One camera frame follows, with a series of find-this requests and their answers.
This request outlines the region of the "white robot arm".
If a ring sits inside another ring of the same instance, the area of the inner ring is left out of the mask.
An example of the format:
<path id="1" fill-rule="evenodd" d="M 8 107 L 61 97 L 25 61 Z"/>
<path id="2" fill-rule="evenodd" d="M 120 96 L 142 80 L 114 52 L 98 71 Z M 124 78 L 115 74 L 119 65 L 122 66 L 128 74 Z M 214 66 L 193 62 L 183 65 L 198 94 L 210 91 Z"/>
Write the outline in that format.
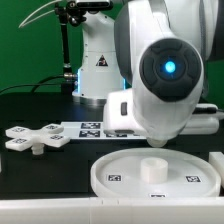
<path id="1" fill-rule="evenodd" d="M 131 0 L 114 20 L 86 17 L 80 94 L 105 100 L 105 133 L 165 141 L 218 130 L 223 113 L 199 99 L 205 62 L 222 55 L 224 0 Z"/>

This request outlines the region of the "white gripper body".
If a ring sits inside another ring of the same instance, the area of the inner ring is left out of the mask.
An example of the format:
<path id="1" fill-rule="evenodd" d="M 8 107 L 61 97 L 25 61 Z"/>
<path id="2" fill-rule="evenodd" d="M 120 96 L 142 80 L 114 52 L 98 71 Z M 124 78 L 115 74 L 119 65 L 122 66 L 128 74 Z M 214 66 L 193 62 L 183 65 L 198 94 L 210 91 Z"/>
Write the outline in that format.
<path id="1" fill-rule="evenodd" d="M 103 126 L 108 134 L 137 134 L 152 140 L 170 140 L 179 134 L 213 134 L 219 129 L 216 105 L 186 98 L 164 102 L 153 94 L 135 97 L 132 89 L 108 95 Z"/>

